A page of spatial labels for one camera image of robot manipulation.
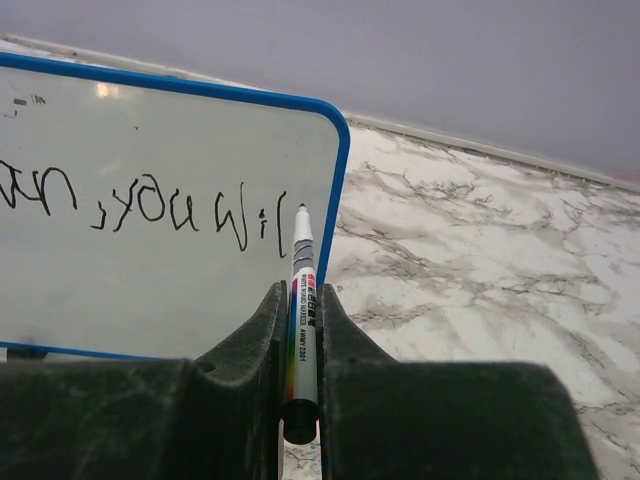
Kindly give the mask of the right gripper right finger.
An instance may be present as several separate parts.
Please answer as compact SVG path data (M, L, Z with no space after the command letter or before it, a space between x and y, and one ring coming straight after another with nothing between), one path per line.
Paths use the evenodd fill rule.
M326 479L594 479L570 395L543 365L400 362L319 291Z

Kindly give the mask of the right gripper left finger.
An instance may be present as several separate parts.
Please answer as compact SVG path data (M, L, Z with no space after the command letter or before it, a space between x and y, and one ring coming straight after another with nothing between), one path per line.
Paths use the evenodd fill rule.
M287 288L190 359L1 365L5 479L277 479Z

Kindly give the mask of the white whiteboard marker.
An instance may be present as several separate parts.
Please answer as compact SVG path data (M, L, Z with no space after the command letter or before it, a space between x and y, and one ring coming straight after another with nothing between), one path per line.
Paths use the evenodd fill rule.
M305 445L316 438L319 417L316 352L317 278L311 217L304 204L296 212L284 404L284 439Z

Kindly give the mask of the blue framed whiteboard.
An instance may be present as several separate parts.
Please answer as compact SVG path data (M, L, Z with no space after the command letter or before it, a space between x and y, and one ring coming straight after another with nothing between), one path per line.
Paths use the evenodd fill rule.
M327 270L350 132L331 104L1 57L1 343L194 357Z

